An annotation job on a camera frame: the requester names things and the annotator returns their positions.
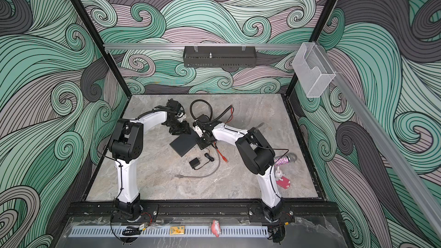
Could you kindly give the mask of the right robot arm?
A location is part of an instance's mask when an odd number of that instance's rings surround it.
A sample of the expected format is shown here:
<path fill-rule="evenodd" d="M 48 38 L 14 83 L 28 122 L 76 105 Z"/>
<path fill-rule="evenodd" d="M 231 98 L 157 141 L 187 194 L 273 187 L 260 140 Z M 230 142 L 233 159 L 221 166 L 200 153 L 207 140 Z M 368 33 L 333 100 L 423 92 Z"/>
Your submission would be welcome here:
<path fill-rule="evenodd" d="M 278 219 L 283 202 L 274 174 L 275 152 L 262 133 L 255 127 L 243 130 L 220 121 L 209 121 L 206 115 L 200 116 L 193 128 L 199 136 L 197 144 L 201 149 L 216 148 L 219 141 L 236 147 L 246 168 L 257 176 L 266 218 Z"/>

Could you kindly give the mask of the black network switch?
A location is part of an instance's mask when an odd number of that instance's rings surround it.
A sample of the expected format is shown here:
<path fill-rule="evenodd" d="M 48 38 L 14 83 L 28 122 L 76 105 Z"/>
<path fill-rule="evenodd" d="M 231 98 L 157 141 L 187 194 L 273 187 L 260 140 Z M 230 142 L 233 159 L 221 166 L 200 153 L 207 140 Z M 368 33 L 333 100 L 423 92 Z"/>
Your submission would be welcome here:
<path fill-rule="evenodd" d="M 182 134 L 170 143 L 171 148 L 180 156 L 185 156 L 196 144 L 199 136 L 191 131 L 191 134 Z"/>

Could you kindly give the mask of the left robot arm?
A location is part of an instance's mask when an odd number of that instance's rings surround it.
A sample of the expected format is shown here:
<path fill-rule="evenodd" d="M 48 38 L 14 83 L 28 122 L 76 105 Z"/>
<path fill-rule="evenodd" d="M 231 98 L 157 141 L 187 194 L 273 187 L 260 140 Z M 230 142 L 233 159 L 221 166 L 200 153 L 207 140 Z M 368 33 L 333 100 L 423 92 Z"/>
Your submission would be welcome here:
<path fill-rule="evenodd" d="M 169 99 L 165 106 L 156 106 L 132 119 L 119 119 L 109 141 L 118 179 L 116 207 L 130 214 L 141 212 L 137 187 L 137 159 L 143 151 L 144 134 L 157 125 L 169 128 L 172 135 L 190 134 L 186 112 L 181 103 Z"/>

